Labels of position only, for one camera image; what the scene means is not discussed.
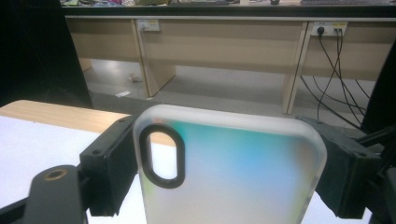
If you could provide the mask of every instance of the floor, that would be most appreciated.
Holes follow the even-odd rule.
[[[128,108],[141,107],[141,110],[156,104],[184,105],[212,110],[229,111],[243,114],[264,115],[271,117],[294,118],[307,116],[330,123],[334,126],[350,128],[345,121],[337,118],[323,107],[319,108],[318,101],[299,80],[294,108],[290,115],[282,113],[281,85],[283,76],[280,74],[264,74],[259,72],[235,71],[202,67],[177,66],[176,76],[168,82],[154,97],[147,97],[144,84],[141,81],[138,63],[92,60],[92,68],[84,72],[89,90],[95,99],[95,107],[115,112],[134,113],[132,109],[117,111],[117,108],[128,105]],[[312,77],[304,77],[307,86],[320,98],[321,93]],[[329,79],[317,77],[316,82],[322,90]],[[344,80],[357,104],[367,106],[369,98],[358,86],[355,80]],[[373,81],[359,81],[364,91],[370,95]],[[130,93],[109,100],[108,96],[118,93]],[[331,97],[345,101],[341,82],[333,79],[326,91]],[[341,116],[359,126],[349,107],[335,102],[329,97],[323,97],[323,103],[339,113]],[[357,119],[363,115],[356,108]]]

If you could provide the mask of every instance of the iridescent phone back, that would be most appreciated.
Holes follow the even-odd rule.
[[[177,176],[153,169],[151,133],[177,147]],[[148,224],[300,223],[326,162],[318,133],[295,119],[172,105],[134,125]]]

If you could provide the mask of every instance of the black cable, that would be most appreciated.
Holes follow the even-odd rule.
[[[340,32],[341,32],[341,48],[342,48],[342,45],[343,45],[343,43],[344,43],[343,30],[340,29]],[[355,97],[353,97],[353,95],[352,95],[352,93],[350,92],[349,88],[347,87],[347,85],[346,85],[345,82],[343,81],[343,78],[342,78],[342,75],[341,75],[341,64],[338,64],[338,65],[339,65],[339,74],[338,74],[338,76],[339,76],[339,78],[340,78],[340,81],[341,81],[341,84],[342,84],[342,86],[343,86],[343,89],[345,88],[345,90],[348,92],[348,94],[349,94],[350,98],[352,99],[353,103],[355,104],[355,106],[358,108],[358,110],[361,112],[361,114],[362,114],[363,116],[365,116],[365,114],[363,113],[363,111],[361,111],[361,108],[359,107],[358,103],[356,102]]]
[[[315,85],[317,86],[318,90],[319,90],[321,93],[323,93],[323,90],[320,88],[320,86],[319,86],[319,84],[317,83],[317,80],[315,79],[315,77],[312,77],[312,78],[314,79]],[[327,96],[327,97],[329,97],[330,99],[334,100],[335,102],[338,102],[338,103],[340,103],[340,104],[347,105],[347,102],[344,102],[344,101],[342,101],[342,100],[336,99],[336,98],[330,96],[330,95],[327,94],[327,93],[324,93],[324,95]]]
[[[306,88],[309,90],[309,92],[311,92],[312,96],[319,102],[318,97],[311,91],[311,89],[309,89],[308,85],[306,84],[305,80],[303,77],[300,77],[300,79],[302,80],[302,82],[304,83],[304,85],[306,86]],[[341,116],[340,114],[338,114],[337,112],[335,112],[333,109],[329,108],[327,105],[325,105],[324,103],[322,103],[322,105],[324,107],[326,107],[326,109],[328,109],[330,112],[332,112],[336,117],[338,117],[339,119],[342,119],[343,121],[345,121],[346,123],[348,123],[349,125],[351,125],[352,127],[359,129],[360,127],[357,126],[356,124],[352,123],[351,121],[349,121],[348,119],[344,118],[343,116]]]
[[[319,39],[320,45],[322,46],[322,48],[323,48],[324,52],[326,53],[326,55],[329,56],[329,55],[327,54],[326,49],[323,47],[323,44],[322,44],[322,42],[321,42],[321,38],[322,38],[322,35],[319,35],[318,39]],[[320,105],[322,104],[322,100],[323,100],[324,94],[326,93],[327,89],[328,89],[329,86],[330,86],[330,83],[332,82],[332,78],[333,78],[333,76],[334,76],[334,71],[335,71],[335,70],[333,69],[333,70],[332,70],[332,75],[330,76],[330,79],[329,79],[329,82],[327,83],[326,88],[324,89],[324,91],[323,91],[323,93],[322,93],[322,95],[321,95],[321,97],[320,97],[319,103],[318,103],[318,109],[317,109],[317,118],[318,118],[318,120],[320,120],[320,119],[319,119]]]
[[[330,56],[329,56],[327,50],[324,48],[324,45],[323,45],[323,43],[322,43],[322,41],[321,41],[321,35],[319,36],[319,39],[318,39],[318,40],[319,40],[319,43],[320,43],[320,45],[321,45],[321,47],[322,47],[322,49],[323,49],[323,51],[324,51],[324,53],[325,53],[327,59],[329,60],[329,63],[330,63],[330,65],[331,65],[331,67],[332,67],[333,74],[336,74],[336,75],[339,77],[339,79],[340,79],[340,81],[341,81],[341,83],[342,83],[343,93],[344,93],[344,95],[345,95],[345,97],[346,97],[346,102],[347,102],[347,105],[348,105],[350,111],[352,112],[352,115],[355,117],[356,121],[361,125],[360,120],[359,120],[358,117],[356,116],[355,112],[353,111],[352,107],[350,106],[349,101],[347,100],[347,94],[346,94],[345,90],[347,90],[347,91],[349,92],[349,95],[350,95],[351,98],[353,99],[355,105],[358,106],[358,104],[357,104],[356,101],[354,100],[352,94],[350,93],[349,89],[347,88],[347,85],[344,83],[344,81],[343,81],[343,79],[342,79],[342,76],[340,75],[340,72],[341,72],[341,65],[340,65],[339,54],[341,53],[341,50],[342,50],[342,47],[343,47],[343,42],[344,42],[344,41],[343,41],[343,38],[342,38],[342,32],[341,32],[341,44],[340,44],[339,42],[337,42],[337,61],[336,61],[336,62],[338,62],[338,63],[337,63],[337,64],[338,64],[338,72],[337,72],[337,67],[336,67],[337,64],[334,66],[334,64],[332,63],[332,59],[330,58]]]
[[[367,96],[367,98],[369,98],[370,99],[370,96],[369,96],[369,94],[367,94],[367,92],[361,87],[361,84],[359,83],[359,81],[358,80],[356,80],[355,79],[355,81],[356,81],[356,84],[358,84],[358,86],[359,86],[359,88],[361,88],[361,91],[364,93],[364,95],[366,95]]]
[[[338,46],[339,45],[339,43],[338,43],[338,41],[339,41],[338,29],[336,29],[335,32],[337,33],[337,53],[338,53],[337,60],[340,60],[340,58],[339,58],[340,53],[339,52],[341,51],[341,49],[343,47],[344,38],[343,38],[342,30],[341,30],[341,46],[340,46],[340,48],[338,48],[339,47]],[[351,104],[349,103],[349,101],[347,99],[347,94],[346,94],[347,85],[345,85],[345,83],[343,81],[343,77],[342,77],[342,73],[341,73],[341,62],[338,62],[338,77],[339,77],[339,79],[341,80],[341,83],[342,83],[341,87],[343,88],[343,94],[344,94],[344,97],[346,99],[346,104],[349,107],[349,110],[352,113],[353,117],[356,119],[356,121],[359,123],[359,125],[361,125],[361,121],[356,116],[355,111],[353,111],[352,106],[351,106]]]

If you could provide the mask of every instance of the electrical socket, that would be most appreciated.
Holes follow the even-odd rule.
[[[344,36],[347,30],[347,21],[315,21],[314,27],[312,28],[311,35],[319,35],[318,28],[323,27],[324,33],[322,36],[337,36],[336,29],[341,29],[343,32],[338,32],[338,36],[341,34]]]
[[[141,31],[161,31],[158,20],[137,20],[137,26]]]

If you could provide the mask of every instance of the phone case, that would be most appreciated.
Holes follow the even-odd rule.
[[[153,171],[148,138],[177,146],[177,176]],[[318,133],[296,119],[156,105],[135,122],[148,224],[300,223],[326,162]]]

